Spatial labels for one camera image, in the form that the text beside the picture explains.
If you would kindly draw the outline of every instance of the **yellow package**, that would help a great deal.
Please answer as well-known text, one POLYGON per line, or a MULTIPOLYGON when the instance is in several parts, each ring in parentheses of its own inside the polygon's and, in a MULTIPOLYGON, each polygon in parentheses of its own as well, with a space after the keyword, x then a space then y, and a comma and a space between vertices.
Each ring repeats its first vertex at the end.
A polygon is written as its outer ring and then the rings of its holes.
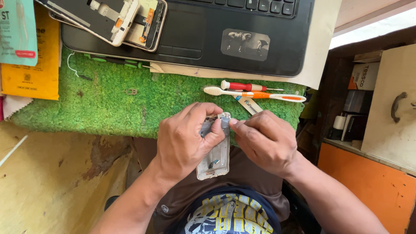
POLYGON ((38 60, 34 67, 1 64, 3 94, 58 100, 59 22, 35 3, 38 60))

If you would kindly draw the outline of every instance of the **orange wall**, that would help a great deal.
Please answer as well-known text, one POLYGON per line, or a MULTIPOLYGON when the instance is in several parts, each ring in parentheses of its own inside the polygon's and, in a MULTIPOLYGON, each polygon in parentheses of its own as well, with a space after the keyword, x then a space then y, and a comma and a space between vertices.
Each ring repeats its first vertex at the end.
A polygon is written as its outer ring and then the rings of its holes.
POLYGON ((416 197, 416 178, 322 143, 318 167, 349 188, 391 234, 405 233, 416 197))

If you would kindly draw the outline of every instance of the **red screwdriver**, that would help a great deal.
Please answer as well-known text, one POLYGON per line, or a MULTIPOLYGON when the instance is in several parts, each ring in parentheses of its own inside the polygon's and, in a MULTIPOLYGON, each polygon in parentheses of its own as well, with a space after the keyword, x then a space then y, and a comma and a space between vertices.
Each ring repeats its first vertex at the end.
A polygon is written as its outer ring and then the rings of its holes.
POLYGON ((255 84, 241 84, 235 82, 227 82, 223 80, 221 82, 221 89, 232 89, 232 90, 247 90, 247 91, 266 91, 266 90, 277 90, 284 91, 282 89, 268 89, 266 86, 255 85, 255 84))

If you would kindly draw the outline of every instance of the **teal package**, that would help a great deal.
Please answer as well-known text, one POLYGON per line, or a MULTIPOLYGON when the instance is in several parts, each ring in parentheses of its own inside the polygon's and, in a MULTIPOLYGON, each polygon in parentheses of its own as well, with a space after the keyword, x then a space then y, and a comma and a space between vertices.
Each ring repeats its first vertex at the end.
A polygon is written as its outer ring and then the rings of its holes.
POLYGON ((33 0, 0 0, 0 62, 35 66, 37 36, 33 0))

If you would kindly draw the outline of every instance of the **lap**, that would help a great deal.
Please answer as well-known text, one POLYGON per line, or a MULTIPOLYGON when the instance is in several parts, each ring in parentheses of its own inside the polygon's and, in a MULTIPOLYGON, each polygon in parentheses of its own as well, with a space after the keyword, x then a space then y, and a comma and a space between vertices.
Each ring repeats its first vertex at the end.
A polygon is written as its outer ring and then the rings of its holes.
MULTIPOLYGON (((140 166, 145 170, 156 156, 157 140, 140 137, 135 138, 134 143, 140 166)), ((200 181, 196 178, 196 171, 193 171, 169 190, 156 207, 155 231, 162 232, 182 217, 192 202, 203 194, 227 185, 251 186, 272 205, 280 221, 286 220, 289 217, 289 202, 282 195, 282 182, 282 178, 264 171, 249 160, 240 148, 231 148, 228 174, 200 181)))

